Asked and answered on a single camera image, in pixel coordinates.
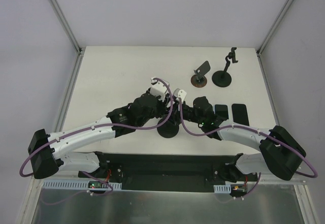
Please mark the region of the black phone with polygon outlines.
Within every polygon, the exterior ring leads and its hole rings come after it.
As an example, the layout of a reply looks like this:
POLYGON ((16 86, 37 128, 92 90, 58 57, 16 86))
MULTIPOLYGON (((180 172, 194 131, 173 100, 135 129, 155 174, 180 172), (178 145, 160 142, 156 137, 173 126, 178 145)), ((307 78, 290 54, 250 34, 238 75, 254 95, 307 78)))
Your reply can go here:
POLYGON ((249 126, 249 118, 245 104, 232 104, 232 114, 235 123, 249 126))

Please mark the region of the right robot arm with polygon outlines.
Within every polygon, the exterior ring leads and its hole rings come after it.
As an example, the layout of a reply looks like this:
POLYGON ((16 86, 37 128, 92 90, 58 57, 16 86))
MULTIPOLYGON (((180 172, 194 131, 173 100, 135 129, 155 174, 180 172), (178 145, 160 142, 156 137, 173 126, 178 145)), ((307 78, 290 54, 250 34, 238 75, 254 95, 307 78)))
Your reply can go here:
POLYGON ((189 107, 179 95, 174 97, 180 123, 198 124, 203 135, 219 141, 231 141, 257 150, 254 154, 238 153, 219 170, 224 181, 237 182, 248 174, 272 173, 290 181, 306 156, 305 150, 283 127, 257 129, 232 122, 216 114, 206 97, 199 97, 189 107))

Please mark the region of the black round base stand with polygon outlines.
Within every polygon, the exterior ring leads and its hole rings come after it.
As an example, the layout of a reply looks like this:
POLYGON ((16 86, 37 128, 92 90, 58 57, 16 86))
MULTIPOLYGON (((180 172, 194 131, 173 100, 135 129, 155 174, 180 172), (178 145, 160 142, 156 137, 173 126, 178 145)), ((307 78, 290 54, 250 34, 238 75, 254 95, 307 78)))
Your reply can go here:
POLYGON ((238 63, 236 59, 236 50, 237 47, 232 47, 231 51, 225 57, 225 67, 223 70, 216 71, 212 75, 212 82, 221 88, 228 87, 232 82, 232 77, 228 73, 228 69, 232 63, 238 63))

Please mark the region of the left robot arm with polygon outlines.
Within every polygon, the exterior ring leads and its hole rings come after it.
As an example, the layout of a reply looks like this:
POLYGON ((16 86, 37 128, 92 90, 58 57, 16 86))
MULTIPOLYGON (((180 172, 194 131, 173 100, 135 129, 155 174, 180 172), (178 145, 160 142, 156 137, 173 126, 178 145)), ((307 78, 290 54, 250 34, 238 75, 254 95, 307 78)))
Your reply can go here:
POLYGON ((107 173, 107 163, 95 151, 79 153, 77 149, 102 140, 115 139, 135 131, 157 128, 145 126, 153 119, 169 119, 173 110, 173 95, 168 87, 162 90, 149 88, 132 103, 117 108, 87 125, 65 132, 34 132, 27 148, 28 158, 20 167, 21 177, 45 179, 60 171, 80 171, 97 178, 107 173))

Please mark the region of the black phone stand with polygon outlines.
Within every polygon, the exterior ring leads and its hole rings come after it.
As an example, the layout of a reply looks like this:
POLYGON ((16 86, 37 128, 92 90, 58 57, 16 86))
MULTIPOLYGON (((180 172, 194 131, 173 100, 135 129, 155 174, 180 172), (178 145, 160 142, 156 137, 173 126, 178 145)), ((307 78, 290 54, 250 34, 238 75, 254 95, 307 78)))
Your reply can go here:
POLYGON ((175 123, 174 121, 167 120, 163 125, 158 127, 157 129, 158 134, 163 138, 173 138, 179 132, 179 124, 175 123))

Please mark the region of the blue case phone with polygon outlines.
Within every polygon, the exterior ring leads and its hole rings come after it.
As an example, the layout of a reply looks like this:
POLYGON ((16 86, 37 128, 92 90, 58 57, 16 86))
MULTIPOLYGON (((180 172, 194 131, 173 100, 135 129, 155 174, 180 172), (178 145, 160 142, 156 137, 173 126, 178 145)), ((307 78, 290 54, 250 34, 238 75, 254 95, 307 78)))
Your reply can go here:
POLYGON ((215 113, 224 119, 229 119, 229 111, 227 105, 216 104, 214 106, 215 113))

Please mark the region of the brown base phone stand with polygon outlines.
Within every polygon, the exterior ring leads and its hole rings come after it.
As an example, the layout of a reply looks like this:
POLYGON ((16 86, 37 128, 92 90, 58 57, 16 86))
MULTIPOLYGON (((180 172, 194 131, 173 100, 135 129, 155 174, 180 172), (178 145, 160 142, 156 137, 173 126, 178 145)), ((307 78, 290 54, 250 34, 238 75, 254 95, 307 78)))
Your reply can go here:
POLYGON ((209 62, 206 60, 196 70, 191 77, 191 84, 197 88, 203 88, 207 84, 206 74, 211 70, 209 62))

